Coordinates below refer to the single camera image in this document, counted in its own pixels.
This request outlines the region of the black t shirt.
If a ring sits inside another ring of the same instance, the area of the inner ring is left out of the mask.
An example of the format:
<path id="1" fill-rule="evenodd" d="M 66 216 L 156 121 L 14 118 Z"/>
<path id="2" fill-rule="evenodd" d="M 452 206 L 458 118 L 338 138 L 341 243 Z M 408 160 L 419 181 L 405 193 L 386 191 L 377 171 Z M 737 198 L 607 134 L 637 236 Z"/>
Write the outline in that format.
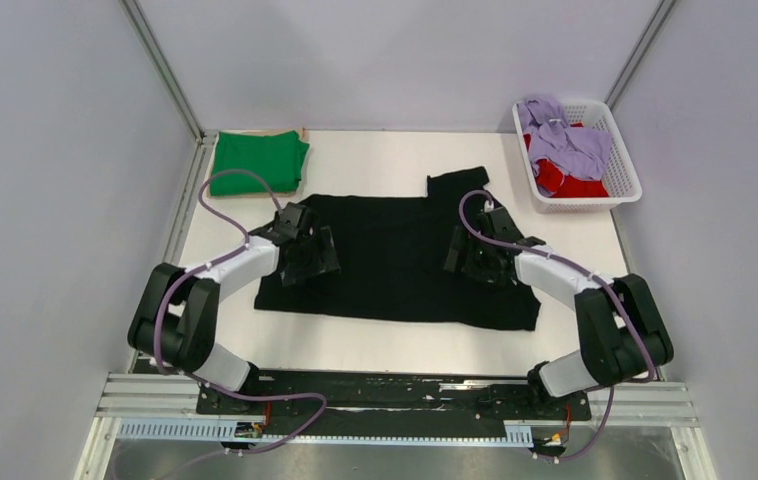
<path id="1" fill-rule="evenodd" d="M 423 197 L 308 196 L 302 203 L 330 228 L 340 269 L 294 286 L 265 277 L 255 308 L 534 330 L 541 303 L 529 286 L 517 280 L 490 285 L 444 268 L 461 225 L 461 198 L 489 181 L 480 166 L 427 178 Z"/>

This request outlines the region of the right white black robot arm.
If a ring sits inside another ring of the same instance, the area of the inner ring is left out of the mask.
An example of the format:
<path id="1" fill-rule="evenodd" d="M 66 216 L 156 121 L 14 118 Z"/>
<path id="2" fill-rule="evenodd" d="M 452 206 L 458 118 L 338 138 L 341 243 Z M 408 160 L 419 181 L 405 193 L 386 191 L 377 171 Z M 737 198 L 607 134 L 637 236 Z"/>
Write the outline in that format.
<path id="1" fill-rule="evenodd" d="M 447 266 L 472 264 L 483 280 L 515 279 L 575 315 L 578 348 L 533 367 L 526 403 L 551 417 L 566 399 L 621 383 L 653 381 L 674 347 L 648 282 L 636 274 L 610 277 L 581 266 L 537 237 L 524 236 L 503 207 L 469 220 L 459 209 Z"/>

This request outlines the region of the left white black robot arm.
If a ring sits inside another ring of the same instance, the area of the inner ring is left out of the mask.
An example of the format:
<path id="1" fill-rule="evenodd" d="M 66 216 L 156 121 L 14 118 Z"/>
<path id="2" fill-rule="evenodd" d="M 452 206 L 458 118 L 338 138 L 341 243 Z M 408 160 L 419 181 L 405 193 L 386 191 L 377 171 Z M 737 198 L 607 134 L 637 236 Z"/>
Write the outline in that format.
<path id="1" fill-rule="evenodd" d="M 221 301 L 265 277 L 291 287 L 339 270 L 331 227 L 311 208 L 289 203 L 227 253 L 196 266 L 157 265 L 127 342 L 165 371 L 223 389 L 234 411 L 251 412 L 261 400 L 258 369 L 217 343 Z"/>

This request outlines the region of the red t shirt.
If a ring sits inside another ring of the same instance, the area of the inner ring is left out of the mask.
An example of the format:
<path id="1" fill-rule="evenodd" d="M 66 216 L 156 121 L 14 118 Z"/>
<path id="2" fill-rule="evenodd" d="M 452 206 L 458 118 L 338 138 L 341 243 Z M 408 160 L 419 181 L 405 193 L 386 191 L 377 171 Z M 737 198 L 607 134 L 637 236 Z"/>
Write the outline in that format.
<path id="1" fill-rule="evenodd" d="M 525 146 L 528 148 L 530 137 L 523 134 Z M 540 173 L 533 179 L 539 192 L 547 198 L 606 198 L 609 192 L 600 181 L 579 180 L 562 174 L 547 160 L 539 162 Z"/>

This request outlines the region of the folded green t shirt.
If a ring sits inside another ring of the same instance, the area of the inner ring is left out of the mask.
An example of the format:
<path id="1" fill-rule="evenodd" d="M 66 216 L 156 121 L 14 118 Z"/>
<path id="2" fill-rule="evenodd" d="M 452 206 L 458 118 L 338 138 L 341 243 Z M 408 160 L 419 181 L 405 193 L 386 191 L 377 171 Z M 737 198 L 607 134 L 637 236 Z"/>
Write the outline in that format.
<path id="1" fill-rule="evenodd" d="M 309 147 L 295 130 L 262 136 L 221 132 L 211 175 L 247 170 L 260 177 L 274 193 L 293 193 L 302 183 Z"/>

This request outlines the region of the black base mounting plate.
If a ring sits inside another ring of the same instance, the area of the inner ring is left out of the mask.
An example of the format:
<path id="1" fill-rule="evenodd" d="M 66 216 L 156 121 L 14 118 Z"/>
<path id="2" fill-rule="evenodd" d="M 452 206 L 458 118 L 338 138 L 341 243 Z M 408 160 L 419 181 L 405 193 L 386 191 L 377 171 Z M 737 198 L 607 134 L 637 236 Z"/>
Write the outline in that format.
<path id="1" fill-rule="evenodd" d="M 588 421 L 586 394 L 543 401 L 524 377 L 264 370 L 250 387 L 253 401 L 209 387 L 197 397 L 202 415 L 248 415 L 263 432 L 284 435 L 327 407 L 306 429 L 312 436 L 497 438 L 509 420 Z"/>

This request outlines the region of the lilac t shirt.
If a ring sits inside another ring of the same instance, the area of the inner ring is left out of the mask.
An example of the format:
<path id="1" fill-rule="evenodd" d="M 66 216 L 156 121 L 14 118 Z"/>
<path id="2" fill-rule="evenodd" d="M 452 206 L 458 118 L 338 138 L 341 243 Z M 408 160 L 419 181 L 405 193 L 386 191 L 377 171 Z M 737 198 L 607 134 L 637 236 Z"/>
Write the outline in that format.
<path id="1" fill-rule="evenodd" d="M 574 127 L 564 106 L 552 95 L 527 97 L 517 104 L 521 130 L 530 137 L 527 148 L 535 176 L 547 160 L 562 174 L 600 181 L 607 171 L 613 139 L 610 133 Z"/>

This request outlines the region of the white plastic laundry basket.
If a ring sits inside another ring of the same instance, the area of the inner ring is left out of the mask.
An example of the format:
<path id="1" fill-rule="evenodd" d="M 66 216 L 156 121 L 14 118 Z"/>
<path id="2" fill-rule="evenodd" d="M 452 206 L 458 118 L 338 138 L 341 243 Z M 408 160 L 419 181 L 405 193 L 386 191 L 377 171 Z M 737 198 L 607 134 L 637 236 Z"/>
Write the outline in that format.
<path id="1" fill-rule="evenodd" d="M 533 95 L 512 106 L 522 166 L 539 213 L 590 213 L 635 203 L 643 189 L 609 107 Z"/>

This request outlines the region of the aluminium frame rail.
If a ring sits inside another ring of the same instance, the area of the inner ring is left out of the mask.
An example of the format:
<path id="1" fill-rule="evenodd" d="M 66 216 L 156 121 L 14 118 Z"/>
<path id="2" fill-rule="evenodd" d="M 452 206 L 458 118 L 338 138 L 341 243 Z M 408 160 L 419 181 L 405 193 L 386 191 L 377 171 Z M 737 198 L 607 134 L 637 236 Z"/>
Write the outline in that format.
<path id="1" fill-rule="evenodd" d="M 142 43 L 148 58 L 154 66 L 162 85 L 165 87 L 184 125 L 195 142 L 200 144 L 205 136 L 204 129 L 161 48 L 141 3 L 137 0 L 120 0 L 119 4 L 125 11 L 132 29 Z"/>

